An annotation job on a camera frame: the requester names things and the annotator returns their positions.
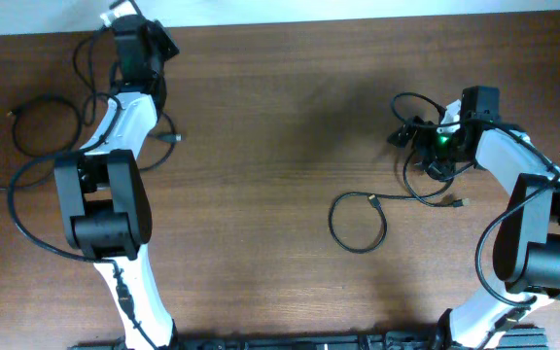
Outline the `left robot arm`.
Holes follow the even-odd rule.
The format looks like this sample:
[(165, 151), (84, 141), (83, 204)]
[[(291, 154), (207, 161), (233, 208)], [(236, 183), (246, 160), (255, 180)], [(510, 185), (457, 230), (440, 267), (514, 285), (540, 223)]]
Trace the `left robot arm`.
[(68, 244), (107, 284), (124, 326), (123, 348), (169, 349), (176, 326), (152, 272), (153, 221), (137, 157), (166, 99), (163, 67), (178, 53), (157, 20), (112, 10), (122, 77), (111, 83), (108, 110), (77, 153), (55, 162), (55, 181)]

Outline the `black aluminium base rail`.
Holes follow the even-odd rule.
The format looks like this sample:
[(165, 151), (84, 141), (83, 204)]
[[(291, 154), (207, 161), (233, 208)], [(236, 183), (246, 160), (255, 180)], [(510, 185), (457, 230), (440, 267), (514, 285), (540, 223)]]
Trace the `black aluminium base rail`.
[[(267, 339), (182, 339), (171, 346), (176, 350), (387, 350), (387, 349), (462, 349), (442, 332), (386, 332)], [(544, 328), (513, 328), (491, 349), (548, 350)]]

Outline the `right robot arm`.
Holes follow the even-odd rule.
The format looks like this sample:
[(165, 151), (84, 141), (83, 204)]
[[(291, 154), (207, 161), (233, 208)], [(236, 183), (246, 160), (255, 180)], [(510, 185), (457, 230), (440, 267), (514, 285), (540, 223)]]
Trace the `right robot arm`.
[(499, 112), (500, 92), (474, 86), (438, 119), (402, 119), (388, 138), (410, 146), (434, 180), (450, 182), (461, 163), (486, 170), (509, 195), (505, 211), (481, 233), (474, 253), (480, 289), (446, 310), (431, 349), (487, 349), (531, 312), (560, 300), (560, 167)]

